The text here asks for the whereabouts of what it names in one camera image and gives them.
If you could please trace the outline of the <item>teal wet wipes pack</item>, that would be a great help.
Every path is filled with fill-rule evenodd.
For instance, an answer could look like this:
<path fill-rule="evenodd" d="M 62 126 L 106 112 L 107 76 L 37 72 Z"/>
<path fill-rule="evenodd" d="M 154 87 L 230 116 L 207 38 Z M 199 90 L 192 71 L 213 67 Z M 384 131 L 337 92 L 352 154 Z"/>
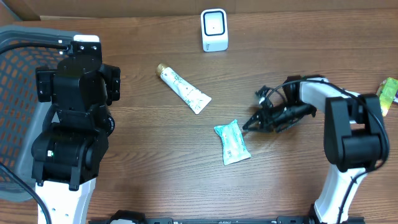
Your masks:
<path fill-rule="evenodd" d="M 223 145 L 223 164 L 225 166 L 251 158 L 244 143 L 242 132 L 235 119 L 229 124 L 214 127 Z"/>

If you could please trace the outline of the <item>white tube with gold cap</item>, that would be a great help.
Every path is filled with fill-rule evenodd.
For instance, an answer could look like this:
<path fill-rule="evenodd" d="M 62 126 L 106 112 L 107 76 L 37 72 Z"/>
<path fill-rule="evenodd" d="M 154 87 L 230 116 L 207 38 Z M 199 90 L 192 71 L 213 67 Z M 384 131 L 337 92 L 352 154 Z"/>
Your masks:
<path fill-rule="evenodd" d="M 211 101 L 211 97 L 184 80 L 167 64 L 160 63 L 155 72 L 195 114 L 199 114 Z"/>

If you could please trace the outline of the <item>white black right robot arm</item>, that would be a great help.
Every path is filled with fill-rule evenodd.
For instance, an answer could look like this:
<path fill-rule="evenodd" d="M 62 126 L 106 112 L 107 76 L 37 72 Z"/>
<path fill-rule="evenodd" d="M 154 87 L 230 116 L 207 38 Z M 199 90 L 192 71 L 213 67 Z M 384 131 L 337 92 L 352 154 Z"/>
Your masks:
<path fill-rule="evenodd" d="M 320 196 L 303 217 L 278 217 L 278 223 L 364 223 L 349 217 L 354 196 L 369 174 L 389 157 L 379 97 L 347 91 L 321 75 L 291 76 L 256 92 L 260 108 L 245 131 L 281 133 L 304 116 L 324 114 L 323 149 L 330 168 Z"/>

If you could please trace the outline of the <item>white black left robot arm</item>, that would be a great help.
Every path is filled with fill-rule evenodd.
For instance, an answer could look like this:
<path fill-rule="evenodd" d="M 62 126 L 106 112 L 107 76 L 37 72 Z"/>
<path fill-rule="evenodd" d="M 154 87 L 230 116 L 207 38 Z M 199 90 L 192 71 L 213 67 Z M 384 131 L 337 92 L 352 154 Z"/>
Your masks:
<path fill-rule="evenodd" d="M 98 41 L 73 40 L 55 69 L 35 71 L 38 99 L 49 102 L 32 144 L 39 223 L 85 223 L 100 162 L 115 129 L 119 67 L 104 64 Z"/>

